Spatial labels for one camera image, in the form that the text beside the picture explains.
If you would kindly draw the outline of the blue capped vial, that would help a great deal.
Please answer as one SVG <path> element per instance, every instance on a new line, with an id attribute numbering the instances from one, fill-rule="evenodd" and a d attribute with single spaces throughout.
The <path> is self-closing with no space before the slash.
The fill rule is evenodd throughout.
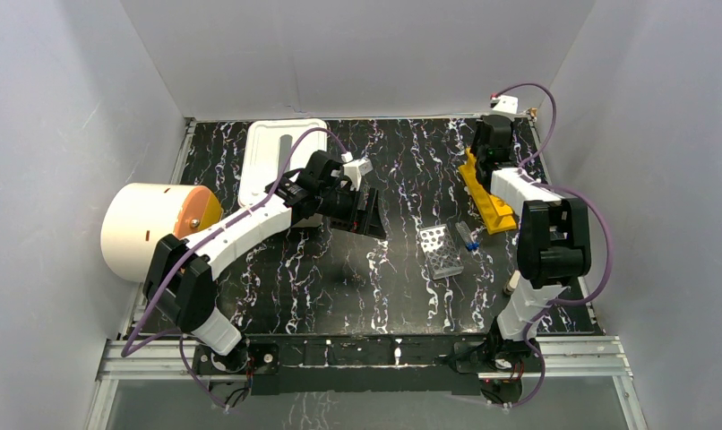
<path id="1" fill-rule="evenodd" d="M 455 224 L 455 227 L 467 250 L 473 252 L 479 248 L 478 241 L 474 238 L 471 229 L 468 227 L 465 221 L 457 222 Z"/>

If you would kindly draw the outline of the white bin lid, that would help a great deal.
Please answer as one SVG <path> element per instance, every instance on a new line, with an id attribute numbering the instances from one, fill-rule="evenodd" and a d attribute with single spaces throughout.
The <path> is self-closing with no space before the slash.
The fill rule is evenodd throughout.
<path id="1" fill-rule="evenodd" d="M 326 126 L 317 118 L 253 122 L 247 130 L 238 204 L 245 207 L 260 201 L 297 139 L 311 128 Z"/>

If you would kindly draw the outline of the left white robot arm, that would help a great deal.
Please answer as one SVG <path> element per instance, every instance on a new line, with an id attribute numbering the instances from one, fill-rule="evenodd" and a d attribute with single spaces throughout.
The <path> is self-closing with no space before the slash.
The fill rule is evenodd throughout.
<path id="1" fill-rule="evenodd" d="M 249 350 L 243 334 L 217 308 L 216 281 L 241 255 L 265 239 L 320 215 L 331 227 L 384 240 L 377 189 L 364 184 L 369 159 L 341 159 L 325 150 L 312 153 L 303 168 L 282 169 L 261 200 L 202 232 L 156 244 L 144 294 L 183 333 L 214 351 L 214 361 L 228 373 L 245 368 Z"/>

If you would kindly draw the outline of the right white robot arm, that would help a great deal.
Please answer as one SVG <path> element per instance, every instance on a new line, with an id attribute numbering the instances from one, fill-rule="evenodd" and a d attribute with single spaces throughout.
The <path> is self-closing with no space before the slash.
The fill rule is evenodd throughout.
<path id="1" fill-rule="evenodd" d="M 537 332 L 538 316 L 591 265 L 588 207 L 541 186 L 511 160 L 513 120 L 482 116 L 469 148 L 476 180 L 519 220 L 516 288 L 495 318 L 499 338 L 486 345 L 486 361 L 498 371 L 520 361 L 517 341 Z"/>

